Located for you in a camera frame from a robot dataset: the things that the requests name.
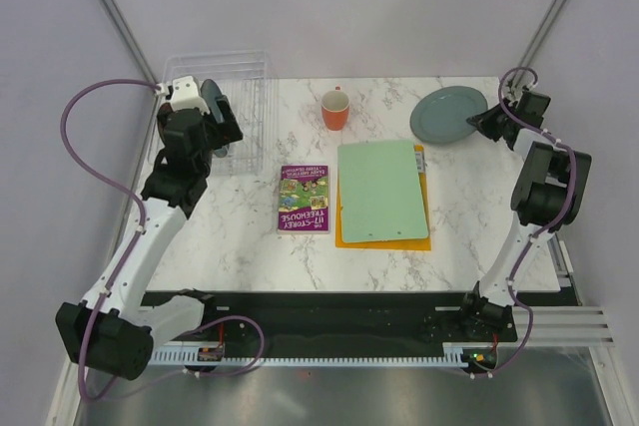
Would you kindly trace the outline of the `dark blue speckled plate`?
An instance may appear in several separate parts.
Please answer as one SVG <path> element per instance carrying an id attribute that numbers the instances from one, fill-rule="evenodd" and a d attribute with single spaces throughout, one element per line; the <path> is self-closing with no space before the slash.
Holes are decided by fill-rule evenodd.
<path id="1" fill-rule="evenodd" d="M 213 106 L 215 105 L 214 103 L 214 98 L 216 96 L 219 95 L 224 95 L 220 89 L 220 87 L 218 86 L 218 84 L 211 80 L 211 79 L 206 79 L 201 86 L 201 94 L 202 97 L 205 99 L 205 101 L 207 102 L 208 106 L 209 106 L 209 113 L 213 113 Z M 225 146 L 225 147 L 209 147 L 210 150 L 213 152 L 213 155 L 217 158 L 224 158 L 228 155 L 229 153 L 229 146 Z"/>

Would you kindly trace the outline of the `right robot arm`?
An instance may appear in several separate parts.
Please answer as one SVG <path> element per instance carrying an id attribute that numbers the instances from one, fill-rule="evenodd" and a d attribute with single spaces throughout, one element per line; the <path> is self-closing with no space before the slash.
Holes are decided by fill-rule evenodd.
<path id="1" fill-rule="evenodd" d="M 576 152 L 542 128 L 550 98 L 525 91 L 467 119 L 484 137 L 504 140 L 524 160 L 510 208 L 513 221 L 493 266 L 464 295 L 455 313 L 459 332 L 472 340 L 513 338 L 512 307 L 536 254 L 580 210 L 592 157 Z"/>

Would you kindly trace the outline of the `grey-green plate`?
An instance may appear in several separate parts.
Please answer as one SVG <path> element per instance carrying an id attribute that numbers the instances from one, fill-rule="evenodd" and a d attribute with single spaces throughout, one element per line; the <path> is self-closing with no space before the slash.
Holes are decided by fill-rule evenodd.
<path id="1" fill-rule="evenodd" d="M 476 132 L 467 120 L 485 113 L 488 103 L 478 90 L 450 86 L 421 99 L 409 119 L 412 133 L 423 143 L 447 145 L 464 140 Z"/>

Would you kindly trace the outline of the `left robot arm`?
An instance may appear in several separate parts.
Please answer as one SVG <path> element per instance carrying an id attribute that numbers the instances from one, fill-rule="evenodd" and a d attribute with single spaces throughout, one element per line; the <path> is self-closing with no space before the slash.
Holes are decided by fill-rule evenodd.
<path id="1" fill-rule="evenodd" d="M 145 310 L 142 300 L 160 260 L 207 188 L 217 150 L 243 133 L 226 95 L 173 94 L 157 115 L 163 148 L 133 200 L 138 223 L 105 271 L 77 303 L 65 302 L 55 322 L 69 356 L 81 371 L 92 368 L 133 380 L 161 346 L 190 332 L 208 339 L 219 328 L 206 296 L 183 290 Z"/>

